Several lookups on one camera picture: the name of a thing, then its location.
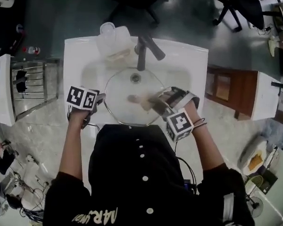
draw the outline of drain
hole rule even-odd
[[[142,77],[138,73],[133,73],[130,76],[130,81],[132,84],[139,84],[141,82]]]

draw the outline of white button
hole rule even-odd
[[[154,212],[154,210],[153,210],[152,208],[148,208],[148,209],[147,209],[147,213],[148,213],[148,214],[152,214],[153,212]]]

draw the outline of chair wheel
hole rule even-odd
[[[218,21],[218,19],[214,19],[212,23],[213,23],[214,26],[217,26],[219,24],[219,21]]]
[[[242,30],[241,27],[234,28],[233,32],[240,32]]]

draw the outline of sink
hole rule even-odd
[[[104,92],[111,77],[127,68],[136,68],[138,56],[134,52],[129,57],[113,63],[101,59],[95,38],[84,37],[65,40],[65,95],[68,94],[72,85],[82,85],[89,89],[98,89],[100,92]],[[131,37],[131,39],[134,48],[137,37]],[[154,39],[154,41],[164,51],[166,57],[161,61],[157,61],[151,51],[147,50],[146,70],[157,77],[162,84],[161,88],[176,86],[189,90],[200,97],[198,112],[201,114],[207,74],[208,50],[169,40]],[[128,108],[127,112],[128,115],[134,114],[134,108]],[[104,105],[100,105],[98,106],[98,112],[91,117],[91,123],[98,125],[114,124],[117,123],[117,120]],[[153,122],[153,124],[160,123],[160,120]]]

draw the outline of desk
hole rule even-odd
[[[0,123],[15,124],[10,90],[10,55],[0,57]]]
[[[206,98],[236,111],[238,120],[274,118],[279,102],[278,82],[258,71],[212,66],[208,68]]]

